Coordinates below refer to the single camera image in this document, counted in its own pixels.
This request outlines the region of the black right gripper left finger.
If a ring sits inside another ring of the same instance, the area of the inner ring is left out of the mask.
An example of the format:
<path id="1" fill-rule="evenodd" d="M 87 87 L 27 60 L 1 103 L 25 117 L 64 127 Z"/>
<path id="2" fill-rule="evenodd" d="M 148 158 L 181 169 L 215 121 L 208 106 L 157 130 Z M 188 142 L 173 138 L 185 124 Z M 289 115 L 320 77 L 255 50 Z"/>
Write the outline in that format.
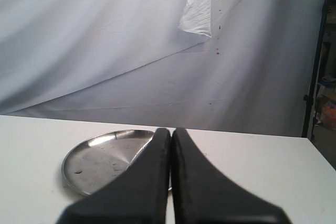
<path id="1" fill-rule="evenodd" d="M 58 223 L 165 223 L 170 146 L 165 128 L 115 131 L 78 144 L 61 173 L 82 199 Z"/>

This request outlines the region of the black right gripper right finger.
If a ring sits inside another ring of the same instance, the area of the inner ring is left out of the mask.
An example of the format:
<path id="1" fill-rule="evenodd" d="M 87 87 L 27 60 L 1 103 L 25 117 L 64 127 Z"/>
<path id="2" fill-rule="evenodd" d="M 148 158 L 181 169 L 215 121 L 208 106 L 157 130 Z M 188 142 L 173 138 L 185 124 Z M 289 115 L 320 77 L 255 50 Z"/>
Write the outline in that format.
<path id="1" fill-rule="evenodd" d="M 172 136 L 172 194 L 176 223 L 290 223 L 282 208 L 221 173 L 187 130 Z"/>

